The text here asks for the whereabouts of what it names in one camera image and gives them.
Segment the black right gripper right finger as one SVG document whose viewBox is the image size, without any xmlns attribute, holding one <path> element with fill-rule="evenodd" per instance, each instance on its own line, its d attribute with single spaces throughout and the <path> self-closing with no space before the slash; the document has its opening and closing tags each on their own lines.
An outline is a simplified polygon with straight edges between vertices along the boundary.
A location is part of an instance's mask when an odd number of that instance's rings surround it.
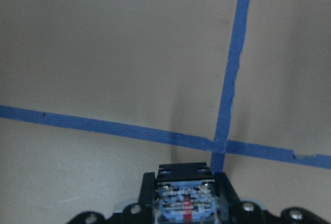
<svg viewBox="0 0 331 224">
<path fill-rule="evenodd" d="M 215 195 L 218 198 L 220 208 L 231 208 L 240 203 L 235 189 L 233 188 L 225 172 L 215 172 Z"/>
</svg>

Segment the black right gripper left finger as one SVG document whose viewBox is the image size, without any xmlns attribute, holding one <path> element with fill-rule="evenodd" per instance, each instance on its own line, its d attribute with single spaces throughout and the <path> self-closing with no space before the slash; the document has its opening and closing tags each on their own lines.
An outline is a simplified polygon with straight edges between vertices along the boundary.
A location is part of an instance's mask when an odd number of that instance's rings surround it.
<svg viewBox="0 0 331 224">
<path fill-rule="evenodd" d="M 145 207 L 153 208 L 156 197 L 156 177 L 154 172 L 144 173 L 138 203 Z"/>
</svg>

